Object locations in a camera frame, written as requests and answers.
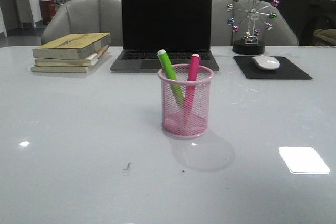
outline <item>red trash can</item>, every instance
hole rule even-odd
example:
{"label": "red trash can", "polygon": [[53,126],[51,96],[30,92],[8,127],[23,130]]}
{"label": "red trash can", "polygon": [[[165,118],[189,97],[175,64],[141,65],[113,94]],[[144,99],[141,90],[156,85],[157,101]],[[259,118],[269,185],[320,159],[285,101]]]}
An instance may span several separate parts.
{"label": "red trash can", "polygon": [[54,0],[40,0],[40,9],[44,25],[48,25],[56,14]]}

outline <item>ferris wheel ornament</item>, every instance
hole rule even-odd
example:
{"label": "ferris wheel ornament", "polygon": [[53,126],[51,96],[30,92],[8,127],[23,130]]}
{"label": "ferris wheel ornament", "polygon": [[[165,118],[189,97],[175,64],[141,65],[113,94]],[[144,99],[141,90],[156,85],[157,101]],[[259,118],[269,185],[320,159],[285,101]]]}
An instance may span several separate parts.
{"label": "ferris wheel ornament", "polygon": [[[227,24],[232,27],[232,32],[236,33],[240,29],[240,25],[243,22],[248,23],[248,29],[244,32],[243,37],[240,40],[234,41],[233,52],[245,55],[259,55],[265,51],[265,44],[258,39],[260,34],[260,28],[264,27],[265,30],[271,30],[273,24],[270,20],[274,20],[277,14],[274,12],[266,13],[270,10],[270,7],[277,7],[280,3],[279,0],[272,0],[269,5],[260,7],[260,3],[264,0],[247,0],[247,4],[244,4],[240,0],[232,0],[232,4],[228,4],[226,10],[233,12],[235,10],[244,13],[240,18],[229,18]],[[240,2],[241,7],[236,8],[234,3]]]}

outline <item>pink mesh pen holder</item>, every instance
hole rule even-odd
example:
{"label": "pink mesh pen holder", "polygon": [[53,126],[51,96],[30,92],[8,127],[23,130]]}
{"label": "pink mesh pen holder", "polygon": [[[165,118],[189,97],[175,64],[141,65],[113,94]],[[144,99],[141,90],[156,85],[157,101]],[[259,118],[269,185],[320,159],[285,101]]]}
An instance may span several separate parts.
{"label": "pink mesh pen holder", "polygon": [[162,91],[162,127],[169,135],[193,138],[202,135],[208,126],[210,82],[214,73],[199,66],[196,81],[187,81],[189,64],[173,65],[177,80],[158,71]]}

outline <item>white mouse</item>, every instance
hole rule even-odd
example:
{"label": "white mouse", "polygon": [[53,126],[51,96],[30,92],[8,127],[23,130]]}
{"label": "white mouse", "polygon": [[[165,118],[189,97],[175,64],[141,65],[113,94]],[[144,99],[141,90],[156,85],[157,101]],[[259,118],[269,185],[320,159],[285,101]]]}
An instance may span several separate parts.
{"label": "white mouse", "polygon": [[280,67],[279,61],[272,56],[258,55],[253,56],[252,60],[262,70],[275,70]]}

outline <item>laptop screen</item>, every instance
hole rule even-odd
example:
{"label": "laptop screen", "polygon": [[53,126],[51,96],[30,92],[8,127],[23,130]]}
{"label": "laptop screen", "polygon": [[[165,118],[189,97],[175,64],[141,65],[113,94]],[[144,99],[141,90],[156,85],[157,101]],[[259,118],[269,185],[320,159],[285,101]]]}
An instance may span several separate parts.
{"label": "laptop screen", "polygon": [[122,0],[125,50],[209,50],[212,0]]}

